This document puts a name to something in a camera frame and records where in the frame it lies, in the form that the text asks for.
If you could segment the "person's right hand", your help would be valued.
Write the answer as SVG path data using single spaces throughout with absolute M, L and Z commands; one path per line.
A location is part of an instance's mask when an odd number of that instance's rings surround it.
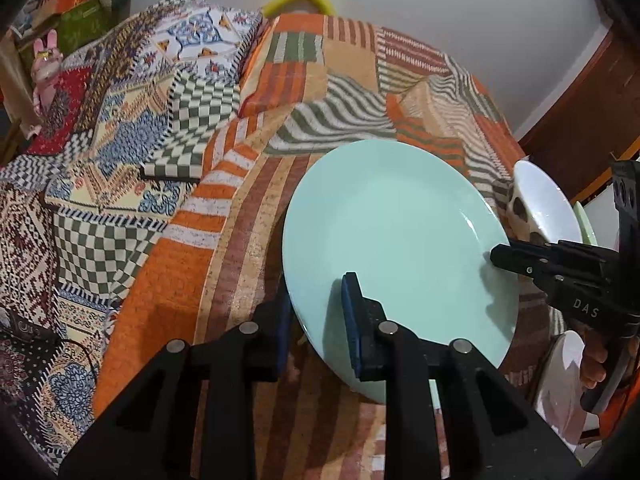
M 608 358 L 602 337 L 593 330 L 587 330 L 582 337 L 584 350 L 580 363 L 580 381 L 587 389 L 593 389 L 606 378 L 604 363 Z

